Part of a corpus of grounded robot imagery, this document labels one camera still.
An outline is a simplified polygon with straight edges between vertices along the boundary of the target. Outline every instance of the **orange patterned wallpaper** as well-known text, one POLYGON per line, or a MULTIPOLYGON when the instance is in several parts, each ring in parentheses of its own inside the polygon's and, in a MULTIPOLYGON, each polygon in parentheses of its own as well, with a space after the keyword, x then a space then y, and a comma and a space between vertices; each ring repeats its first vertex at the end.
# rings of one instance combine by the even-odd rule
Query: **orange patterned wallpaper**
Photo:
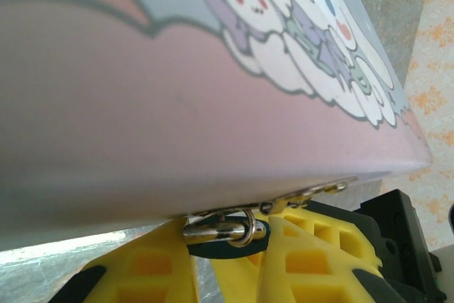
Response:
POLYGON ((425 0, 405 92, 433 152, 430 168, 383 182, 416 208, 429 250, 454 243, 454 0, 425 0))

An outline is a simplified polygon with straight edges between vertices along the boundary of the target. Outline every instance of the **metal clip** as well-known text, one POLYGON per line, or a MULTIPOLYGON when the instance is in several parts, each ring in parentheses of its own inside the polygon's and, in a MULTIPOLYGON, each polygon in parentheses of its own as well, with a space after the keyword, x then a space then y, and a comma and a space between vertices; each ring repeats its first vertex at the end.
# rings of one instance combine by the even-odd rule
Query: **metal clip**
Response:
POLYGON ((228 220, 223 221, 222 212, 209 214, 198 221, 186 225, 183 229, 183 236, 186 244, 210 243, 214 241, 227 241, 235 247, 248 245, 254 239, 264 238, 266 228, 260 221, 257 221, 251 210, 244 210, 247 221, 228 220), (219 215, 219 221, 211 224, 202 224, 203 220, 214 215, 219 215))

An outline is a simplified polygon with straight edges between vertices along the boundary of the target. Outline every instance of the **black plastic part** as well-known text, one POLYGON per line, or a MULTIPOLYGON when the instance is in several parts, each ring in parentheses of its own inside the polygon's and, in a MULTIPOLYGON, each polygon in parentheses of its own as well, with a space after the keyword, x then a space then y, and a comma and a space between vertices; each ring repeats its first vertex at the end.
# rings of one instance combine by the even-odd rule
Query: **black plastic part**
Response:
POLYGON ((452 205, 451 210, 449 211, 449 222, 454 233, 454 205, 452 205))
POLYGON ((353 274, 376 303, 406 303, 383 278, 363 269, 354 269, 353 274))
POLYGON ((398 189, 361 204, 357 213, 371 216, 385 238, 396 242, 403 282, 422 292, 428 303, 446 300, 435 281, 435 271, 421 225, 410 198, 398 189))
POLYGON ((380 268, 380 272, 383 277, 403 282, 404 275, 402 273, 399 253, 396 252, 397 244, 392 239, 382 237, 380 227, 372 217, 339 209, 320 202, 310 202, 306 209, 355 224, 374 246, 375 254, 382 261, 383 267, 380 268))
POLYGON ((427 297, 421 291, 416 290, 414 287, 405 285, 404 283, 395 280, 387 280, 388 284, 401 295, 405 302, 408 303, 426 303, 427 297))
POLYGON ((101 265, 77 273, 49 303, 83 303, 104 273, 106 273, 106 268, 101 265))
POLYGON ((440 263, 440 259, 434 255, 432 252, 429 252, 428 253, 431 257, 431 262, 432 262, 432 265, 433 265, 433 270, 435 272, 441 272, 442 268, 441 268, 441 263, 440 263))
MULTIPOLYGON (((244 220, 246 223, 247 219, 242 216, 227 216, 226 220, 244 220)), ((255 253, 262 252, 267 249, 268 241, 270 240, 270 225, 263 220, 258 220, 267 229, 266 236, 261 239, 252 241, 249 245, 242 248, 236 248, 235 246, 230 245, 226 241, 217 241, 215 243, 200 243, 188 245, 187 249, 189 254, 195 255, 197 257, 209 258, 209 259, 232 259, 232 258, 242 258, 255 253)), ((214 222, 213 220, 206 219, 203 221, 203 224, 210 224, 214 222)))

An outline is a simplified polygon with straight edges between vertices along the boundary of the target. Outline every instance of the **metal ring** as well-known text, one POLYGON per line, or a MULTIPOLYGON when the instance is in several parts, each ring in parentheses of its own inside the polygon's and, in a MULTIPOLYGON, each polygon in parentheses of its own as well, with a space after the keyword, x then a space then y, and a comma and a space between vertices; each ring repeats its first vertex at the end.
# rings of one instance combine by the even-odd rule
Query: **metal ring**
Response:
POLYGON ((257 228, 257 221, 255 220, 254 213, 250 209, 244 209, 243 212, 248 218, 248 231, 244 237, 235 241, 228 241, 230 245, 235 246, 236 248, 242 248, 243 246, 250 244, 254 239, 254 232, 257 228))

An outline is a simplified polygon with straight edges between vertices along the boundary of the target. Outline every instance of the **cartoon character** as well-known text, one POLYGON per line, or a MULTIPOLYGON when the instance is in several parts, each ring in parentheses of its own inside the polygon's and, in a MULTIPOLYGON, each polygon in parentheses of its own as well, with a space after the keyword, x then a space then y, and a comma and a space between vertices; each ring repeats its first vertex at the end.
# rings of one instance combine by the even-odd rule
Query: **cartoon character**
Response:
POLYGON ((288 92, 313 94, 289 56, 284 21, 270 0, 206 0, 223 23, 222 35, 245 69, 264 75, 288 92))
POLYGON ((344 1, 273 1, 288 18, 283 36, 289 53, 315 92, 374 126, 384 119, 394 125, 395 113, 383 87, 393 89, 392 78, 344 1))
POLYGON ((289 94, 320 97, 376 127, 394 126, 408 106, 391 99, 393 78, 344 0, 66 1, 108 13, 151 39, 175 23, 202 28, 251 75, 289 94))

